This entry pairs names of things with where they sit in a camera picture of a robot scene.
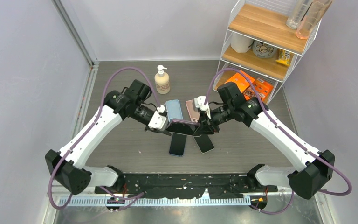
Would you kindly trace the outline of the light blue phone case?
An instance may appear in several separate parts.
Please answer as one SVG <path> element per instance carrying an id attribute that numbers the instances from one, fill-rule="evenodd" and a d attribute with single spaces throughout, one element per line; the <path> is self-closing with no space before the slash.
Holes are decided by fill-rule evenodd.
<path id="1" fill-rule="evenodd" d="M 183 119 L 180 101 L 178 99 L 167 100 L 165 103 L 168 121 L 172 119 Z"/>

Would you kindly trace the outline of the pink phone case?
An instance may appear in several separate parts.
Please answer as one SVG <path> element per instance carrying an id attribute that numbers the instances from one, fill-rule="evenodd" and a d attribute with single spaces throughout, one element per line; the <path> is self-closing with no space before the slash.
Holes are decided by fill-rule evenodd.
<path id="1" fill-rule="evenodd" d="M 200 113 L 194 106 L 193 99 L 186 101 L 187 111 L 192 122 L 198 122 Z"/>

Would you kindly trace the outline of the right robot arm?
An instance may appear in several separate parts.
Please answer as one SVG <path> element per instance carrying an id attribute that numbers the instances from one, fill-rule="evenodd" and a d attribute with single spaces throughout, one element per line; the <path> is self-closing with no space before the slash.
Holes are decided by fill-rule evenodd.
<path id="1" fill-rule="evenodd" d="M 301 198 L 311 199 L 331 179 L 335 162 L 332 152 L 320 152 L 307 144 L 280 122 L 257 97 L 245 99 L 236 84 L 224 84 L 218 88 L 218 93 L 223 104 L 213 110 L 205 102 L 205 96 L 194 99 L 194 106 L 200 112 L 198 133 L 217 133 L 220 124 L 234 119 L 265 137 L 292 165 L 256 165 L 247 173 L 248 187 L 252 191 L 275 185 L 291 188 Z"/>

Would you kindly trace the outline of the dark phone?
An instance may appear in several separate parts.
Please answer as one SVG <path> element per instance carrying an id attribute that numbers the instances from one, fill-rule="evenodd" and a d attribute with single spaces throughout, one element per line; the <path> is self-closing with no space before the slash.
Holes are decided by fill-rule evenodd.
<path id="1" fill-rule="evenodd" d="M 199 123 L 196 122 L 183 119 L 172 119 L 166 129 L 171 133 L 195 136 L 199 126 Z"/>

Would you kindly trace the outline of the black smartphone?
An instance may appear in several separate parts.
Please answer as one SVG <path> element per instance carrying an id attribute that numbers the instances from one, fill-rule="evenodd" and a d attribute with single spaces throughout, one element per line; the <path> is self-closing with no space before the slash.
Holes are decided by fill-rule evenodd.
<path id="1" fill-rule="evenodd" d="M 194 137 L 196 145 L 200 149 L 201 153 L 205 154 L 214 149 L 214 145 L 208 135 L 201 135 Z"/>

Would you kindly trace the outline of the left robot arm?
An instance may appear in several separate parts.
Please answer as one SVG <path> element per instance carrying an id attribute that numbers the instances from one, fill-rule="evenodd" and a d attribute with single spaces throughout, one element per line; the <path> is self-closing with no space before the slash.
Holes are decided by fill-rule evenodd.
<path id="1" fill-rule="evenodd" d="M 166 107 L 155 110 L 143 103 L 151 94 L 151 88 L 134 80 L 123 92 L 106 94 L 93 118 L 59 151 L 49 150 L 45 155 L 50 174 L 71 194 L 78 195 L 87 187 L 106 186 L 111 192 L 124 189 L 124 180 L 113 167 L 87 167 L 86 161 L 107 136 L 125 118 L 130 117 L 145 125 L 146 130 L 168 134 Z"/>

